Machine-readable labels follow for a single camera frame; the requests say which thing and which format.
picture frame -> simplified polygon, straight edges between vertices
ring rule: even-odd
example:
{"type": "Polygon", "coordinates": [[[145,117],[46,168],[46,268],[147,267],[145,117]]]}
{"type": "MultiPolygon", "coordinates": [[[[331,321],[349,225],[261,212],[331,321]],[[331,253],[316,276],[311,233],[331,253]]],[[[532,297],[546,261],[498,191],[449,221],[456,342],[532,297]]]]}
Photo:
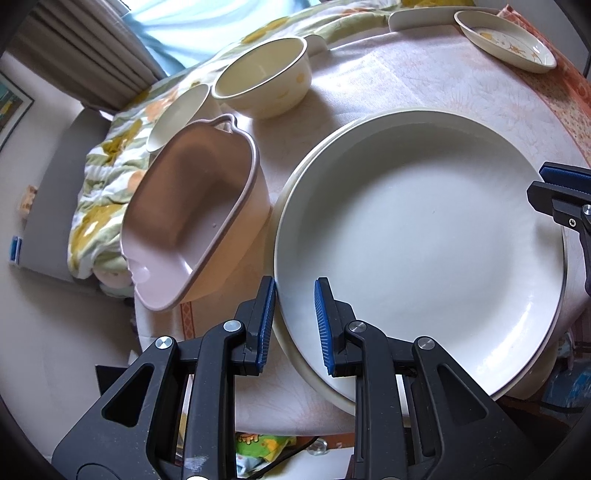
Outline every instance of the picture frame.
{"type": "Polygon", "coordinates": [[[33,99],[0,72],[0,150],[33,104],[33,99]]]}

stacked plates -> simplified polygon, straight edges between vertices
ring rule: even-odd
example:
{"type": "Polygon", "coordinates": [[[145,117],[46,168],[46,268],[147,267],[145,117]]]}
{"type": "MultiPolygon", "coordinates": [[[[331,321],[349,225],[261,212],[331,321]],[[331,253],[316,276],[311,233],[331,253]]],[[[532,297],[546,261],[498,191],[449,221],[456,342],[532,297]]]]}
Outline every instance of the stacked plates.
{"type": "Polygon", "coordinates": [[[358,319],[429,335],[487,393],[507,392],[545,347],[566,280],[561,227],[527,201],[539,179],[499,134],[448,112],[381,113],[321,142],[276,209],[275,333],[300,374],[354,413],[355,380],[322,359],[325,276],[358,319]]]}

white plate with flower pattern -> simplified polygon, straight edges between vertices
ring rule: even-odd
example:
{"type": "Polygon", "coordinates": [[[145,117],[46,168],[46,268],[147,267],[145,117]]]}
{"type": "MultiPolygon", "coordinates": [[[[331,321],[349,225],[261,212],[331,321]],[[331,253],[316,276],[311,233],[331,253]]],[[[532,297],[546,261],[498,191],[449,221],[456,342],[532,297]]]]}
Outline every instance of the white plate with flower pattern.
{"type": "Polygon", "coordinates": [[[462,10],[454,17],[468,40],[499,60],[533,73],[556,68],[552,52],[519,25],[474,10],[462,10]]]}

floral blanket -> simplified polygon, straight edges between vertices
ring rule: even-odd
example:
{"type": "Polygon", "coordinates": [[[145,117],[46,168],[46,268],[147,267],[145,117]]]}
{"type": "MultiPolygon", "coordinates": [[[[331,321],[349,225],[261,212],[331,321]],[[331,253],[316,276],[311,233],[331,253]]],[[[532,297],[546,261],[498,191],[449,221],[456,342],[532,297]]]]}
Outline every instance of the floral blanket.
{"type": "Polygon", "coordinates": [[[386,27],[400,8],[473,5],[472,0],[333,0],[278,18],[222,49],[196,67],[161,80],[115,115],[103,143],[87,156],[85,180],[72,220],[68,266],[77,278],[92,274],[107,293],[132,295],[131,277],[121,255],[119,233],[127,204],[148,168],[145,143],[155,121],[183,92],[212,84],[234,59],[270,38],[321,35],[335,43],[366,30],[386,27]]]}

curtain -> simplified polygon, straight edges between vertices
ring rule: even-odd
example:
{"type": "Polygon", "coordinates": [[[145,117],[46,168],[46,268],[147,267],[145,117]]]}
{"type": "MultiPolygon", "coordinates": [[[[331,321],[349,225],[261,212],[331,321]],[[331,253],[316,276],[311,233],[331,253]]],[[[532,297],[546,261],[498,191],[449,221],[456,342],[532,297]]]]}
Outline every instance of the curtain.
{"type": "Polygon", "coordinates": [[[320,0],[129,0],[123,17],[169,75],[320,0]]]}
{"type": "Polygon", "coordinates": [[[7,50],[82,104],[110,113],[165,77],[106,0],[40,0],[7,50]]]}

